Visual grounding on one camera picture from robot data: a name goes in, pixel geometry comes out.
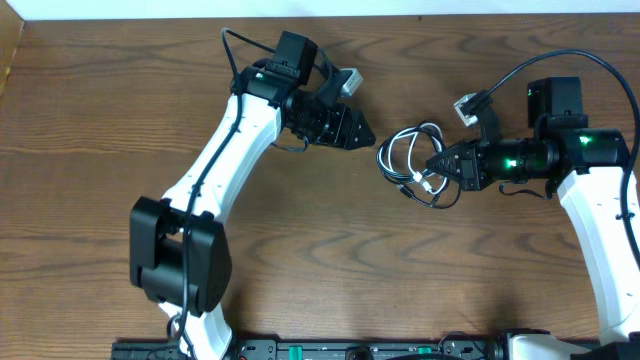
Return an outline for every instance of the cable bundle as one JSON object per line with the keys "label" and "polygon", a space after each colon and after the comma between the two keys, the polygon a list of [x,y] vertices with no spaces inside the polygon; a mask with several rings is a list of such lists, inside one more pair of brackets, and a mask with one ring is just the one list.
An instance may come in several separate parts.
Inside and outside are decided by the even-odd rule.
{"label": "cable bundle", "polygon": [[[416,171],[411,165],[411,154],[416,144],[418,135],[421,133],[427,135],[437,153],[440,153],[447,149],[447,146],[442,137],[442,130],[440,130],[440,127],[438,127],[438,125],[434,123],[422,122],[418,126],[408,127],[396,132],[380,145],[376,158],[378,167],[382,172],[382,176],[384,176],[385,179],[387,179],[392,184],[395,184],[400,192],[408,198],[413,199],[424,206],[428,206],[434,209],[450,208],[460,198],[460,187],[458,187],[458,194],[451,204],[445,206],[437,205],[436,203],[440,199],[440,195],[449,187],[449,179],[444,178],[442,184],[440,184],[438,189],[434,189],[434,187],[431,186],[428,178],[435,175],[435,173],[427,169]],[[393,168],[393,164],[391,161],[391,154],[393,153],[394,143],[397,140],[403,138],[411,138],[409,150],[407,152],[407,168],[409,169],[409,173],[401,173],[396,171]],[[433,195],[433,199],[431,201],[425,201],[417,197],[413,189],[408,186],[409,184],[420,184],[428,194]]]}

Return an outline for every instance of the white cable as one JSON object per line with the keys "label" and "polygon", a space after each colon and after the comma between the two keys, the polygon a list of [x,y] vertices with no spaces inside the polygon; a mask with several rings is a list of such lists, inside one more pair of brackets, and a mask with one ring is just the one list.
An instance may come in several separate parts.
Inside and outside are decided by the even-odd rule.
{"label": "white cable", "polygon": [[[434,123],[423,123],[420,125],[421,128],[427,127],[427,126],[431,126],[433,127],[437,132],[439,137],[442,139],[442,130],[440,129],[440,127]],[[431,187],[431,184],[429,184],[429,182],[422,176],[421,172],[415,171],[413,169],[413,167],[411,166],[411,154],[413,153],[413,148],[415,146],[416,140],[418,138],[418,134],[420,132],[415,130],[415,127],[409,127],[403,130],[400,130],[398,133],[396,133],[396,135],[391,139],[391,142],[389,143],[389,147],[387,149],[387,163],[385,164],[385,162],[382,160],[384,154],[382,153],[381,150],[378,151],[378,162],[382,165],[382,167],[390,172],[395,172],[395,170],[393,170],[393,165],[391,163],[391,153],[393,152],[393,144],[395,143],[396,140],[398,139],[403,139],[406,137],[411,137],[411,142],[409,144],[409,150],[407,152],[407,167],[409,168],[409,171],[411,172],[411,176],[413,177],[413,180],[416,183],[419,183],[422,185],[422,187],[424,188],[424,190],[432,195],[436,195],[438,193],[440,193],[442,190],[444,190],[444,188],[447,186],[447,184],[449,183],[449,179],[445,178],[442,181],[442,184],[440,184],[440,187],[437,190],[433,190],[433,188]],[[443,148],[443,144],[440,143],[439,140],[435,140],[434,141],[435,144],[435,150],[436,152],[441,152],[442,148]],[[427,175],[426,177],[430,177],[435,175],[435,173],[430,173],[429,175]]]}

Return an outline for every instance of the green terminal block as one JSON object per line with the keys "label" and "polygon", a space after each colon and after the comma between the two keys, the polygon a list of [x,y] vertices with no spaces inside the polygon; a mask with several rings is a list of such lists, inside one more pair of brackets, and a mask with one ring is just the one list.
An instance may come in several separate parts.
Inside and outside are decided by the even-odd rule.
{"label": "green terminal block", "polygon": [[289,360],[302,360],[302,346],[289,346]]}

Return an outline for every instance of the wooden table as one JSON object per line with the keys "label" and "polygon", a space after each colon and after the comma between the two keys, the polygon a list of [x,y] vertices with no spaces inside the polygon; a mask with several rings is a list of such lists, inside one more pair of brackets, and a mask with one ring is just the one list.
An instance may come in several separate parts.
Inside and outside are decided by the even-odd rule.
{"label": "wooden table", "polygon": [[[0,358],[106,358],[117,338],[164,335],[164,314],[129,283],[129,211],[173,185],[216,129],[231,79],[223,26],[272,46],[283,29],[299,32],[339,67],[357,67],[365,82],[351,104],[378,142],[423,119],[448,143],[476,137],[453,102],[560,48],[594,51],[640,93],[640,15],[28,23],[0,99]],[[233,44],[240,66],[262,56]],[[572,75],[591,125],[630,140],[622,90],[576,57],[532,66],[495,94],[505,136],[531,134],[528,81]],[[226,226],[234,269],[223,303],[234,329],[597,336],[582,253],[556,199],[493,186],[426,209],[380,176],[375,151],[262,156]]]}

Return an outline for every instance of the black base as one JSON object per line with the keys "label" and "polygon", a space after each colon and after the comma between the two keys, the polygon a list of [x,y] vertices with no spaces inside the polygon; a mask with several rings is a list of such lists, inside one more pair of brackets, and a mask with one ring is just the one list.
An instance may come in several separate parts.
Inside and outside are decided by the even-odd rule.
{"label": "black base", "polygon": [[[439,341],[425,342],[291,342],[275,340],[237,340],[231,346],[224,360],[386,360],[404,355],[445,354],[460,359],[483,359],[478,351],[486,349],[491,339],[487,337],[447,336],[440,345]],[[129,343],[116,342],[111,348],[111,360],[141,359],[150,354],[152,360],[186,360],[175,349],[167,349],[176,343]],[[596,341],[580,342],[580,346],[595,348]]]}

